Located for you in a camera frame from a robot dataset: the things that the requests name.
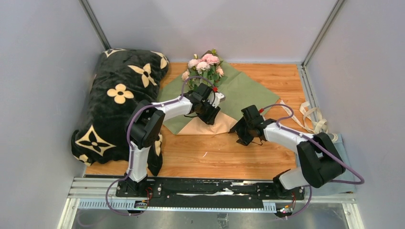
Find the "black blanket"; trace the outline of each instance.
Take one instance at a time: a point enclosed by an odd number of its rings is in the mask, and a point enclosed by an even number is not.
[[[126,122],[141,100],[155,102],[169,61],[159,52],[110,49],[100,56],[90,92],[87,115],[72,135],[73,155],[87,166],[129,159]],[[162,136],[151,147],[148,168],[162,166]]]

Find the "green wrapping paper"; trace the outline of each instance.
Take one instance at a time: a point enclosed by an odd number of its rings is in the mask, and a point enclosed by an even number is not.
[[[232,67],[227,62],[222,62],[224,76],[227,78],[218,86],[218,91],[226,96],[225,101],[219,104],[221,112],[239,120],[242,117],[241,110],[250,105],[256,105],[258,109],[269,104],[274,104],[280,97],[263,85],[252,80],[244,72],[240,72]],[[176,98],[181,94],[181,86],[183,80],[181,74],[171,81],[168,85],[162,88],[158,95],[158,101],[163,102]],[[191,118],[177,116],[167,120],[163,124],[173,134],[178,134],[189,122]]]

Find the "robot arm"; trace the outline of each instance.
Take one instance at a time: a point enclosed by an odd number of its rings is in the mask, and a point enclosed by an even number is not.
[[[196,91],[185,93],[175,99],[161,102],[149,103],[146,100],[141,101],[130,117],[130,120],[140,109],[145,106],[149,108],[143,110],[134,120],[130,130],[131,146],[130,152],[133,160],[130,161],[127,174],[129,179],[127,185],[134,192],[142,192],[144,186],[141,183],[147,177],[147,161],[150,147],[158,139],[158,134],[163,122],[179,115],[188,115],[196,113],[203,122],[213,125],[215,117],[220,107],[219,102],[225,99],[222,93],[212,93],[212,89],[205,84],[200,84]]]
[[[285,146],[294,151],[299,157],[301,167],[284,171],[273,178],[279,192],[284,193],[295,187],[305,185],[321,187],[345,171],[345,168],[339,163],[302,137],[306,135],[312,138],[341,160],[327,134],[300,133],[296,135],[278,127],[274,119],[266,120],[254,105],[243,109],[242,113],[242,119],[230,130],[230,133],[237,133],[239,137],[238,143],[247,146],[254,137],[259,137],[263,141]],[[322,153],[322,157],[318,157],[317,153]]]

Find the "black cable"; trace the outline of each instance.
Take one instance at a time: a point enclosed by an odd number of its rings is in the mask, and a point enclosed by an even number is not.
[[[188,115],[184,115],[184,117],[186,117],[186,118],[195,118],[195,117],[198,117],[198,115],[196,115],[196,116],[188,116]]]
[[[252,142],[252,143],[258,144],[259,146],[262,146],[262,145],[263,145],[262,140],[260,140],[260,144],[259,144],[259,143],[257,143],[257,142]]]

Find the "flower bouquet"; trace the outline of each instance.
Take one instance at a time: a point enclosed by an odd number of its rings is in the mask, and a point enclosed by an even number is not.
[[[190,60],[187,64],[187,70],[181,75],[183,81],[187,80],[190,76],[201,76],[211,81],[215,87],[219,86],[226,77],[221,68],[222,61],[216,55],[216,50],[208,51],[201,59],[197,54],[194,54],[194,59]],[[211,85],[204,79],[191,79],[187,82],[190,90],[197,90],[198,85],[204,83],[211,87]]]

